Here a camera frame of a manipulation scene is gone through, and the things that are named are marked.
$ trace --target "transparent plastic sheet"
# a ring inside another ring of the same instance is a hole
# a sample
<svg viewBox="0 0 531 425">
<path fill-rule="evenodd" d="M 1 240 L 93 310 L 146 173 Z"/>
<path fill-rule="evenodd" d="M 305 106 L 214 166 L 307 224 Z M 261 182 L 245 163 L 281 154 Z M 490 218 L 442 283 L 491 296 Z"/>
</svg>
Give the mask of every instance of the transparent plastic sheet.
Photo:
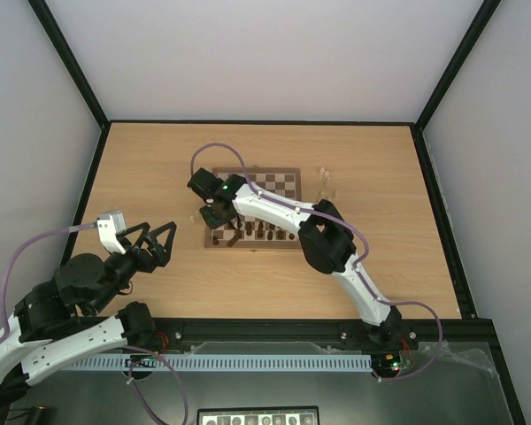
<svg viewBox="0 0 531 425">
<path fill-rule="evenodd" d="M 256 342 L 205 342 L 191 348 L 191 354 L 295 354 L 295 355 L 359 355 L 361 351 L 342 351 L 336 348 L 321 348 L 314 343 L 256 343 Z"/>
<path fill-rule="evenodd" d="M 418 350 L 414 352 L 415 356 L 428 359 L 435 352 L 436 345 L 437 342 L 419 343 Z M 484 350 L 475 347 L 465 347 L 463 344 L 455 344 L 455 346 L 456 348 L 452 348 L 448 341 L 443 341 L 437 361 L 474 367 L 488 373 L 492 378 L 499 378 L 490 356 Z"/>
</svg>

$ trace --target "wire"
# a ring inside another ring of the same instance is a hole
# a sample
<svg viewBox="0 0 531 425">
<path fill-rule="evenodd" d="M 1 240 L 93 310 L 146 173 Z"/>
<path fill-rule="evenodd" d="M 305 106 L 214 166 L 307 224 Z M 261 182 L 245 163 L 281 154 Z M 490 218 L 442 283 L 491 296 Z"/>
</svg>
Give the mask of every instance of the wire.
<svg viewBox="0 0 531 425">
<path fill-rule="evenodd" d="M 259 197 L 262 197 L 263 199 L 268 200 L 268 201 L 270 201 L 270 202 L 272 202 L 274 204 L 277 204 L 277 205 L 280 205 L 280 206 L 284 206 L 284 207 L 286 207 L 286 208 L 288 208 L 290 210 L 295 210 L 295 206 L 294 205 L 289 204 L 289 203 L 284 202 L 284 201 L 281 201 L 280 199 L 276 199 L 274 197 L 269 197 L 267 195 L 267 191 L 266 190 L 256 189 L 256 187 L 254 186 L 254 184 L 251 181 L 250 177 L 248 176 L 248 169 L 246 168 L 246 165 L 244 164 L 244 160 L 242 159 L 242 156 L 240 155 L 240 153 L 238 153 L 238 151 L 236 149 L 234 149 L 232 146 L 229 146 L 229 145 L 227 145 L 225 143 L 219 143 L 219 142 L 207 143 L 205 146 L 201 146 L 200 148 L 198 148 L 195 151 L 195 153 L 193 154 L 193 156 L 191 157 L 191 162 L 190 162 L 191 175 L 193 175 L 193 173 L 195 172 L 194 167 L 195 167 L 196 156 L 199 153 L 201 153 L 202 151 L 204 151 L 204 150 L 206 150 L 208 148 L 211 148 L 213 146 L 219 146 L 219 147 L 222 147 L 222 148 L 226 148 L 226 149 L 228 149 L 229 151 L 231 151 L 232 153 L 235 154 L 235 156 L 238 158 L 238 161 L 240 162 L 240 165 L 242 167 L 242 172 L 244 174 L 244 178 L 246 179 L 246 182 L 248 183 L 248 186 L 250 187 L 250 190 L 252 192 L 254 192 L 254 194 L 256 194 Z M 358 275 L 358 278 L 364 284 L 364 286 L 366 287 L 366 290 L 373 297 L 373 299 L 377 300 L 380 304 L 388 305 L 388 306 L 418 305 L 419 307 L 423 307 L 426 310 L 428 310 L 433 315 L 433 317 L 435 318 L 436 326 L 438 327 L 438 333 L 439 333 L 438 344 L 436 346 L 435 352 L 433 353 L 431 358 L 427 361 L 427 363 L 425 363 L 419 369 L 411 372 L 408 375 L 396 376 L 395 378 L 382 378 L 382 377 L 378 376 L 375 371 L 373 371 L 373 375 L 376 378 L 378 378 L 378 382 L 391 383 L 391 382 L 395 382 L 395 381 L 403 381 L 403 380 L 408 379 L 408 378 L 413 378 L 414 376 L 420 374 L 421 372 L 423 372 L 424 370 L 429 368 L 435 362 L 435 360 L 437 359 L 439 353 L 441 352 L 441 348 L 443 346 L 443 325 L 441 324 L 441 320 L 439 319 L 439 316 L 435 312 L 435 310 L 433 310 L 431 307 L 429 307 L 428 305 L 426 305 L 424 303 L 420 303 L 419 301 L 392 302 L 392 301 L 388 301 L 387 299 L 383 299 L 382 297 L 379 297 L 373 291 L 372 287 L 366 281 L 365 277 L 359 272 L 359 268 L 358 268 L 359 263 L 362 260 L 364 260 L 368 256 L 368 254 L 370 253 L 370 247 L 369 247 L 368 241 L 366 240 L 364 235 L 362 235 L 362 233 L 360 233 L 360 231 L 358 229 L 354 228 L 353 226 L 351 226 L 350 224 L 344 222 L 343 220 L 340 220 L 340 219 L 338 219 L 336 217 L 333 217 L 332 215 L 326 214 L 324 212 L 315 211 L 315 210 L 310 209 L 310 208 L 301 208 L 300 211 L 303 212 L 303 213 L 316 215 L 316 216 L 321 217 L 323 219 L 331 220 L 334 223 L 340 224 L 341 226 L 347 228 L 354 235 L 356 235 L 360 239 L 360 241 L 362 241 L 362 244 L 364 245 L 364 253 L 361 256 L 359 256 L 358 259 L 356 259 L 356 261 L 354 261 L 354 263 L 352 263 L 352 267 L 354 268 L 356 274 Z"/>
<path fill-rule="evenodd" d="M 10 273 L 14 267 L 14 263 L 18 259 L 19 255 L 32 243 L 37 242 L 41 239 L 44 239 L 49 236 L 63 235 L 65 233 L 74 233 L 81 230 L 86 230 L 89 228 L 95 228 L 96 223 L 89 224 L 80 224 L 79 226 L 71 226 L 69 228 L 60 228 L 58 230 L 51 230 L 49 232 L 41 233 L 40 235 L 34 236 L 22 245 L 12 254 L 8 264 L 6 265 L 6 270 L 4 271 L 4 276 L 2 277 L 2 285 L 0 287 L 0 302 L 2 307 L 2 327 L 4 329 L 4 334 L 0 336 L 0 344 L 8 338 L 10 335 L 10 323 L 8 323 L 8 310 L 6 309 L 6 290 L 8 288 L 8 280 L 10 279 Z"/>
<path fill-rule="evenodd" d="M 169 369 L 169 371 L 173 374 L 173 376 L 175 377 L 175 380 L 177 380 L 177 383 L 179 384 L 179 390 L 181 391 L 181 397 L 183 398 L 183 405 L 185 407 L 185 415 L 183 417 L 183 423 L 181 425 L 185 425 L 187 423 L 187 419 L 189 418 L 189 404 L 187 402 L 187 392 L 185 391 L 185 387 L 183 386 L 183 382 L 181 381 L 181 378 L 179 377 L 179 374 L 177 373 L 177 371 L 175 369 L 173 369 L 173 366 L 171 366 L 171 363 L 169 363 L 167 360 L 165 360 L 165 358 L 163 356 L 157 354 L 156 352 L 151 352 L 150 350 L 146 350 L 145 348 L 134 347 L 132 345 L 125 345 L 123 348 L 125 348 L 127 350 L 134 351 L 134 352 L 143 352 L 145 354 L 149 354 L 152 357 L 155 357 L 156 359 L 161 361 L 164 364 L 164 366 Z M 129 368 L 128 372 L 127 372 L 127 377 L 129 378 L 128 382 L 131 383 L 132 386 L 134 387 L 135 393 L 140 398 L 140 403 L 142 403 L 143 409 L 150 416 L 150 418 L 157 425 L 168 425 L 167 422 L 163 422 L 163 420 L 161 418 L 159 418 L 153 412 L 153 410 L 151 410 L 150 406 L 148 406 L 148 402 L 145 401 L 145 398 L 143 397 L 143 394 L 140 392 L 140 389 L 139 389 L 137 383 L 135 383 L 134 378 L 132 377 L 132 371 L 134 370 L 134 367 L 136 365 L 137 365 L 137 362 L 136 363 L 132 363 L 132 365 L 130 366 L 130 368 Z"/>
<path fill-rule="evenodd" d="M 404 340 L 404 338 L 401 335 L 397 335 L 397 339 L 401 344 L 404 345 L 404 349 L 400 354 L 403 354 L 404 352 L 407 352 L 409 356 L 409 360 L 414 363 L 413 354 L 411 353 L 411 347 L 408 345 L 408 343 Z"/>
<path fill-rule="evenodd" d="M 167 345 L 169 345 L 169 338 L 163 332 L 156 332 L 154 337 L 161 339 L 161 342 L 163 344 L 163 349 L 162 349 L 161 352 L 163 352 L 165 354 L 167 352 Z"/>
</svg>

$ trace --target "chess piece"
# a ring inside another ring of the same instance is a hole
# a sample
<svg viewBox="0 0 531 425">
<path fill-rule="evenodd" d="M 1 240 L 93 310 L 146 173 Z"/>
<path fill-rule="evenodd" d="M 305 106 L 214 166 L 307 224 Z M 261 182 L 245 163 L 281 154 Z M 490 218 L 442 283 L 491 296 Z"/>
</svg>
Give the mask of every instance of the chess piece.
<svg viewBox="0 0 531 425">
<path fill-rule="evenodd" d="M 234 237 L 227 242 L 227 247 L 232 248 L 236 242 L 242 239 L 242 231 L 238 228 L 234 232 Z"/>
<path fill-rule="evenodd" d="M 327 199 L 328 197 L 328 192 L 325 191 L 325 190 L 321 190 L 319 192 L 319 202 L 322 200 L 322 199 Z"/>
<path fill-rule="evenodd" d="M 264 222 L 263 221 L 260 221 L 258 224 L 258 231 L 256 232 L 256 237 L 258 239 L 261 239 L 262 237 L 264 237 Z"/>
</svg>

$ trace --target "white enclosure wall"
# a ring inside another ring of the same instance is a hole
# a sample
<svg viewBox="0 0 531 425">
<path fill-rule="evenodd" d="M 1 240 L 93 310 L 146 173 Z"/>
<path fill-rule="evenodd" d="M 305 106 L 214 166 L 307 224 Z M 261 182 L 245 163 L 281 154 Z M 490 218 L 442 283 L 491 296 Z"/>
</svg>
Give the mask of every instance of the white enclosure wall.
<svg viewBox="0 0 531 425">
<path fill-rule="evenodd" d="M 414 121 L 481 0 L 49 0 L 110 119 Z"/>
<path fill-rule="evenodd" d="M 425 134 L 478 313 L 531 423 L 531 1 L 501 3 Z"/>
<path fill-rule="evenodd" d="M 27 1 L 0 0 L 0 281 L 30 236 L 72 224 L 99 128 Z M 8 306 L 51 278 L 66 238 L 14 267 Z"/>
</svg>

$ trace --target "wooden table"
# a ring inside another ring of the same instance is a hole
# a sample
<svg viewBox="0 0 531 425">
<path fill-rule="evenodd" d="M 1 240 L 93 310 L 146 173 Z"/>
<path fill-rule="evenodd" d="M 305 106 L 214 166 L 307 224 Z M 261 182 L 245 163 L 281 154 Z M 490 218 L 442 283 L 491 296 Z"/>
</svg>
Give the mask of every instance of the wooden table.
<svg viewBox="0 0 531 425">
<path fill-rule="evenodd" d="M 381 292 L 427 303 L 441 318 L 460 317 L 408 127 L 145 123 L 112 124 L 83 222 L 113 209 L 124 212 L 128 226 L 173 220 L 172 260 L 137 274 L 133 294 L 116 297 L 104 314 L 138 300 L 161 317 L 358 317 L 339 283 L 310 268 L 300 251 L 204 248 L 204 224 L 190 220 L 202 203 L 186 184 L 192 153 L 213 141 L 235 147 L 248 166 L 301 168 L 304 201 L 318 200 L 325 167 L 337 208 L 371 244 L 364 265 Z M 229 151 L 211 148 L 199 155 L 199 166 L 238 163 Z M 92 231 L 79 235 L 73 255 L 81 252 L 107 256 Z M 400 310 L 405 318 L 431 317 L 418 307 Z"/>
</svg>

